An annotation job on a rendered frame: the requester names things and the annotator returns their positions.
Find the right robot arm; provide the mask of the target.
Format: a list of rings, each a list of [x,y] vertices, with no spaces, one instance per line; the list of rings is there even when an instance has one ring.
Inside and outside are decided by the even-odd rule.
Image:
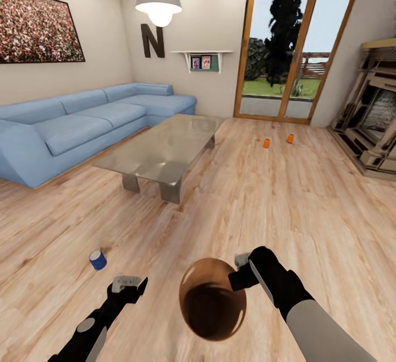
[[[235,255],[228,275],[233,292],[261,284],[288,325],[306,362],[379,362],[360,346],[287,271],[272,250],[260,246]]]

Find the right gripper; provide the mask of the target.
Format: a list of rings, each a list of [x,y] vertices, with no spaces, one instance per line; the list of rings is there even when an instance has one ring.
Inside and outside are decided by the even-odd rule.
[[[256,284],[259,284],[259,282],[252,282],[250,281],[247,276],[245,275],[245,266],[240,268],[240,270],[234,273],[230,273],[228,275],[230,284],[232,286],[233,292],[245,289],[245,288],[251,288],[252,286],[255,286]]]

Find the trash can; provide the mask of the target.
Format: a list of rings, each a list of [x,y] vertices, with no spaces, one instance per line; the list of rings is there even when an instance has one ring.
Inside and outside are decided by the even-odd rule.
[[[182,276],[180,311],[187,326],[203,340],[226,341],[243,325],[248,300],[245,289],[233,292],[228,275],[234,272],[225,261],[207,257],[191,264]]]

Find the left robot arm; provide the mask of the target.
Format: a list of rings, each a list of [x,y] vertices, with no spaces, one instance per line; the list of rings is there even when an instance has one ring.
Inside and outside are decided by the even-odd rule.
[[[77,326],[76,336],[48,362],[95,362],[106,342],[108,329],[123,307],[137,303],[144,294],[148,278],[137,287],[140,282],[137,276],[114,277],[113,284],[107,288],[106,302]]]

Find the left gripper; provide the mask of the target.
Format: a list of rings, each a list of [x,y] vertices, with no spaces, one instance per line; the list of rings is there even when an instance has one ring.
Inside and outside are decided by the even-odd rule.
[[[138,298],[144,294],[147,283],[148,283],[148,278],[145,278],[145,280],[139,285],[139,287],[126,286],[125,289],[123,289],[118,293],[112,292],[113,284],[110,284],[107,288],[106,302],[113,303],[117,308],[117,314],[119,314],[127,303],[129,304],[137,303]]]

